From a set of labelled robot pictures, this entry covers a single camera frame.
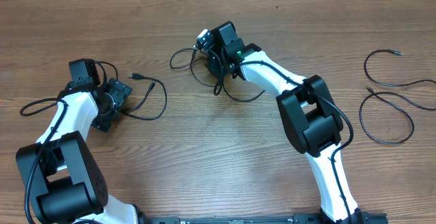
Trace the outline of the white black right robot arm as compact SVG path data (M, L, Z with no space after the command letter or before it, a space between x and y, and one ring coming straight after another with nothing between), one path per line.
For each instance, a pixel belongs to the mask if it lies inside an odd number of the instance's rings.
M341 131L351 123L334 104L324 80L306 78L275 63L255 44L244 44L230 21L197 36L196 48L208 55L208 70L224 89L233 75L258 85L277 102L287 139L304 154L320 191L321 214L327 223L356 223L358 205L343 169Z

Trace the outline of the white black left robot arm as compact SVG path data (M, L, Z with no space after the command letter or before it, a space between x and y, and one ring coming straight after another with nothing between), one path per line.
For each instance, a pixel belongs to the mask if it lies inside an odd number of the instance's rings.
M49 98L56 106L37 142L20 148L16 163L25 185L29 223L147 223L133 204L111 196L86 138L91 127L108 131L131 93L117 78L99 76L103 62L69 62L71 81Z

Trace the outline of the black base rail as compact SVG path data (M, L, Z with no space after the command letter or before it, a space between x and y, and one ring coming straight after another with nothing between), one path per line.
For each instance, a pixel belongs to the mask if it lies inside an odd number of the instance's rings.
M352 223L362 224L388 224L386 214L369 214L368 212L359 212L352 217ZM180 219L178 217L155 217L146 218L139 223L152 224L320 224L335 223L328 221L327 217L321 214L294 214L291 217L228 217L228 218L198 218L198 219Z

